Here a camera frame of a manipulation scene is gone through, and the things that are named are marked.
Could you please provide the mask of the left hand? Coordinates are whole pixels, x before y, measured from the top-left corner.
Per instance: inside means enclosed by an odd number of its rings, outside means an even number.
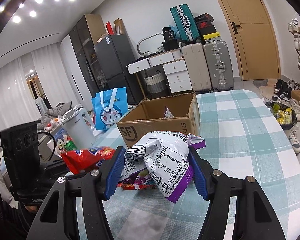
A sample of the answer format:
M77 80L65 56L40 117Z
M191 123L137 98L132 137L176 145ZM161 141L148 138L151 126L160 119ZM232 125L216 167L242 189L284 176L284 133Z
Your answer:
M25 209L31 213L37 213L40 206L37 205L25 205Z

